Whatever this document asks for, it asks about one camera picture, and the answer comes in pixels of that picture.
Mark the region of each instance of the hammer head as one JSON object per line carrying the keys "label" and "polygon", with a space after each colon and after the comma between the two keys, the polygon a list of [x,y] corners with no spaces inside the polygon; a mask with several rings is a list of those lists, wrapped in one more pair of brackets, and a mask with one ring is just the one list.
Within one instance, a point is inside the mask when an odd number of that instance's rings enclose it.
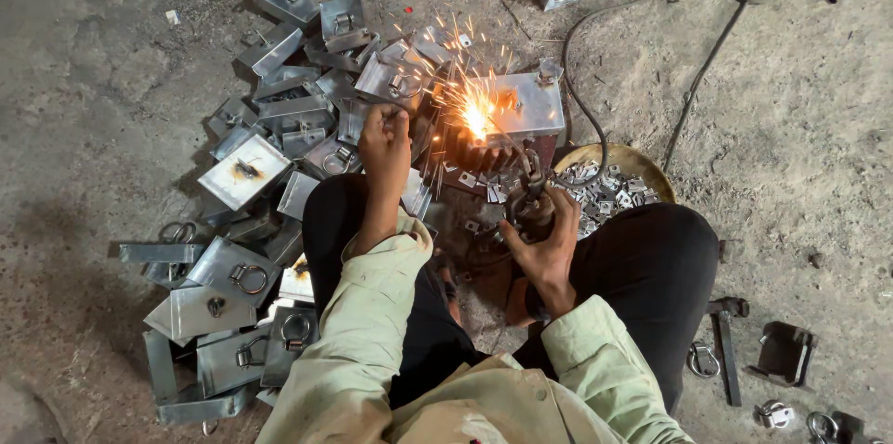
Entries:
{"label": "hammer head", "polygon": [[747,317],[750,314],[750,303],[746,299],[726,296],[707,303],[706,314],[729,312],[733,317]]}

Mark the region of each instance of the concrete floor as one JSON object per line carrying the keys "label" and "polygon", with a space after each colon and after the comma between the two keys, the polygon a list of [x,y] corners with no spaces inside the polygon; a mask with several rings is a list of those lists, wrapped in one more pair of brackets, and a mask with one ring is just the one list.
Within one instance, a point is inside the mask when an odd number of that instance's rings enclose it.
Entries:
{"label": "concrete floor", "polygon": [[[365,0],[372,29],[402,28],[462,11],[513,50],[520,71],[557,56],[586,11],[582,0],[542,13],[508,0]],[[202,120],[250,85],[230,62],[262,18],[236,0],[0,0],[0,438],[32,442],[171,442],[198,425],[154,421],[140,332],[163,290],[109,258],[124,240],[153,239],[195,215],[195,178],[211,164]],[[682,134],[672,180],[722,239],[740,251],[720,267],[714,295],[752,305],[736,320],[740,367],[755,363],[772,320],[821,336],[814,392],[783,390],[741,373],[744,407],[721,382],[686,373],[680,424],[701,442],[807,440],[804,416],[841,409],[869,433],[893,438],[893,290],[889,215],[893,152],[893,0],[776,0],[748,9],[708,76]],[[412,13],[404,8],[413,7]],[[581,95],[610,140],[653,157],[664,148],[682,96],[731,0],[653,2],[599,20],[581,35],[574,63]],[[177,10],[171,27],[164,12]],[[594,80],[596,75],[605,82]],[[571,139],[594,141],[572,106]],[[821,253],[820,268],[808,256]],[[511,351],[523,331],[500,326],[498,278],[463,290],[465,322],[484,351]],[[708,321],[699,338],[709,339]],[[753,407],[793,404],[798,421],[766,431]],[[209,438],[250,442],[269,408],[254,404]]]}

